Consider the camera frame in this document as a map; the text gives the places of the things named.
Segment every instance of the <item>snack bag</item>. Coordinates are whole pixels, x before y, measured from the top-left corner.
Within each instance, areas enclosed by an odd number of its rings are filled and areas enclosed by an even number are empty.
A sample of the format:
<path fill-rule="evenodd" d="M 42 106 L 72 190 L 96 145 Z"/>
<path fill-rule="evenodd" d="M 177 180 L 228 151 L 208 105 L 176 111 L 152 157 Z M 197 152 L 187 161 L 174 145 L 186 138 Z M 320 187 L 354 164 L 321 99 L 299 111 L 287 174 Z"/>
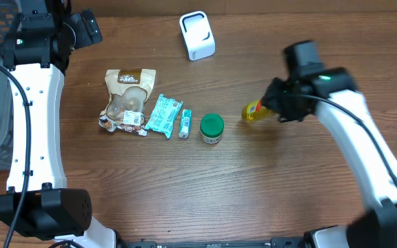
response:
<path fill-rule="evenodd" d="M 119 128 L 146 136 L 145 102 L 151 95 L 155 79 L 155 70 L 108 70 L 105 83 L 110 102 L 101 112 L 99 125 L 109 132 Z"/>
<path fill-rule="evenodd" d="M 174 122 L 182 108 L 183 102 L 168 99 L 160 94 L 156 107 L 152 110 L 150 120 L 145 129 L 162 132 L 166 138 L 170 138 L 174 128 Z"/>

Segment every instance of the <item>green lid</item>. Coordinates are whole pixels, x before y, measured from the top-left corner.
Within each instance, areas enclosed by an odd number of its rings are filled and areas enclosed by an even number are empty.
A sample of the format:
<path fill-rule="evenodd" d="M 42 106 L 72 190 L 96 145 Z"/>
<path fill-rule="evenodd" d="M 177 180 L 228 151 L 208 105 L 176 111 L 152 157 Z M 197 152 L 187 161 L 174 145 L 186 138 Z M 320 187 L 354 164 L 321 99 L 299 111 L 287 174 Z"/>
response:
<path fill-rule="evenodd" d="M 218 114 L 207 114 L 201 119 L 200 130 L 206 137 L 215 138 L 223 133 L 225 123 Z"/>

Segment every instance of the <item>yellow bottle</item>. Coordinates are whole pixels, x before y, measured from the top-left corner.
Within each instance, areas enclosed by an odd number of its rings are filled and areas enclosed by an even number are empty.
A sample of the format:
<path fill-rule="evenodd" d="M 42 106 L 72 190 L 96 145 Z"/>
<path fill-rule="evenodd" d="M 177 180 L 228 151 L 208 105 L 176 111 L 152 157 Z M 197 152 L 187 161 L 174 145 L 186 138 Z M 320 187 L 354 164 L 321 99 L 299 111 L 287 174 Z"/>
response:
<path fill-rule="evenodd" d="M 261 100 L 248 103 L 241 112 L 241 118 L 246 121 L 259 121 L 275 114 L 272 110 L 261 105 Z"/>

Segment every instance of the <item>blue packet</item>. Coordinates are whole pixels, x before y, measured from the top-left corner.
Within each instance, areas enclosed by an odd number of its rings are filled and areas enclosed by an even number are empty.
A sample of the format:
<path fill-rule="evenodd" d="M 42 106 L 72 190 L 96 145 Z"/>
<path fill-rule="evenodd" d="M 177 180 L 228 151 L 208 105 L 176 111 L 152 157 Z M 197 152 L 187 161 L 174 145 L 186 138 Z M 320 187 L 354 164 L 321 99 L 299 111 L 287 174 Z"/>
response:
<path fill-rule="evenodd" d="M 166 138 L 169 139 L 174 129 L 174 122 L 182 106 L 183 102 L 179 103 L 174 99 L 168 99 L 163 94 L 160 94 L 145 129 L 164 133 Z"/>

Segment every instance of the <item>jar with green lid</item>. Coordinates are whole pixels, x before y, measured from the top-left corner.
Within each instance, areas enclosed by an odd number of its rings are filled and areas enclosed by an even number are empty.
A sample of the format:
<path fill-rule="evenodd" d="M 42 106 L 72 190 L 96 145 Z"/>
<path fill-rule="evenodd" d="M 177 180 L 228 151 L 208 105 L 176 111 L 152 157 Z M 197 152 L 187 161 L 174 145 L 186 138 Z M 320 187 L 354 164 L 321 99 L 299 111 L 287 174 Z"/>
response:
<path fill-rule="evenodd" d="M 218 114 L 207 114 L 201 119 L 201 138 L 208 144 L 216 144 L 221 140 L 225 129 L 223 118 Z"/>

